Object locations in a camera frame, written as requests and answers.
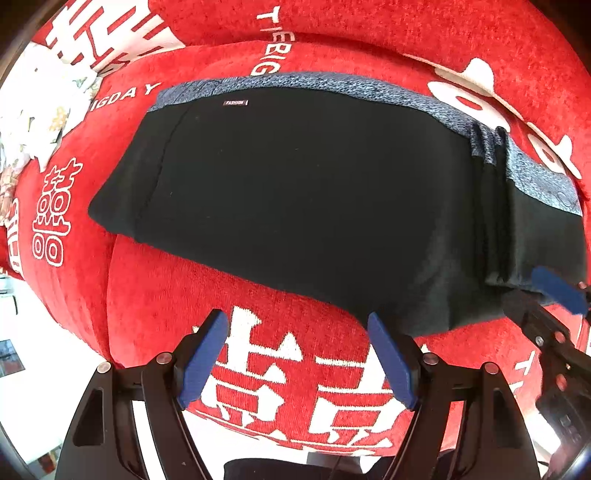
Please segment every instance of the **blue gripper pad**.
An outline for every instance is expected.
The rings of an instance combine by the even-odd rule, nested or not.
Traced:
[[[197,333],[187,335],[179,344],[177,350],[181,348],[186,339],[193,339],[194,342],[196,339],[198,342],[194,353],[192,356],[187,357],[187,360],[183,361],[182,354],[179,355],[181,365],[177,366],[184,368],[182,390],[178,396],[178,403],[181,408],[187,408],[192,401],[199,399],[201,396],[205,382],[209,378],[227,338],[228,317],[221,310],[214,310],[203,322]]]
[[[573,315],[587,315],[589,304],[584,290],[560,278],[546,267],[535,267],[531,272],[533,285],[551,299],[560,303]]]
[[[407,409],[413,410],[417,405],[417,383],[420,367],[418,360],[404,354],[392,339],[382,320],[374,312],[368,318],[369,341],[374,347],[380,364],[386,373],[394,397]]]

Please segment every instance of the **white floor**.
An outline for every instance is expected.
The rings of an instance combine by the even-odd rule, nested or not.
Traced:
[[[103,359],[62,329],[24,282],[14,281],[19,315],[11,299],[0,299],[0,340],[10,339],[25,370],[0,378],[0,422],[29,463],[58,446],[96,366]],[[134,402],[138,435],[150,480],[163,480],[142,402]],[[211,420],[185,415],[195,444],[214,480],[235,458],[277,458],[305,463],[307,454],[227,430]],[[548,452],[558,438],[541,416],[527,419],[532,437]],[[367,471],[377,458],[362,458]]]

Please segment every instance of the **black cable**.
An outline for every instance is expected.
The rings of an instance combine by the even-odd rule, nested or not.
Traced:
[[[336,469],[339,466],[339,463],[340,463],[341,458],[343,458],[343,457],[342,456],[339,456],[339,458],[337,458],[337,461],[335,463],[335,466],[332,467],[332,470],[330,471],[330,475],[329,475],[329,480],[335,480]]]

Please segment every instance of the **metal screw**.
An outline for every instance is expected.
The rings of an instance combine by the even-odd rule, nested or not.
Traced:
[[[156,362],[160,365],[169,364],[173,359],[173,355],[169,352],[163,352],[156,357]]]
[[[566,390],[568,384],[569,383],[566,381],[566,377],[563,374],[556,375],[556,386],[561,392]]]
[[[434,353],[425,353],[423,355],[423,362],[427,365],[437,365],[439,363],[439,357]]]
[[[488,374],[496,375],[499,372],[499,366],[493,362],[487,362],[484,364],[484,370]]]
[[[554,338],[556,338],[556,341],[558,343],[565,343],[566,341],[566,337],[564,336],[564,334],[560,331],[556,331],[554,332]]]
[[[96,371],[100,374],[105,374],[109,370],[111,370],[111,364],[109,362],[102,362],[98,367],[96,367]]]

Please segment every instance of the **red blanket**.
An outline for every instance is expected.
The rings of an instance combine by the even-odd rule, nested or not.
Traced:
[[[161,89],[330,71],[433,95],[505,127],[535,161],[576,180],[588,222],[591,79],[552,23],[525,0],[351,4],[68,2],[35,40],[63,60],[117,71],[46,174],[31,166],[22,174],[9,247],[56,321],[121,365],[173,349],[212,308],[226,311],[227,347],[191,411],[281,445],[392,455],[410,416],[354,318],[113,236],[86,213]],[[269,111],[278,122],[283,114]],[[258,141],[262,154],[281,154],[265,150],[265,132]],[[579,317],[553,311],[587,342]],[[454,364],[497,362],[522,409],[533,410],[539,351],[508,320],[417,341]],[[459,413],[455,406],[444,447],[454,443]]]

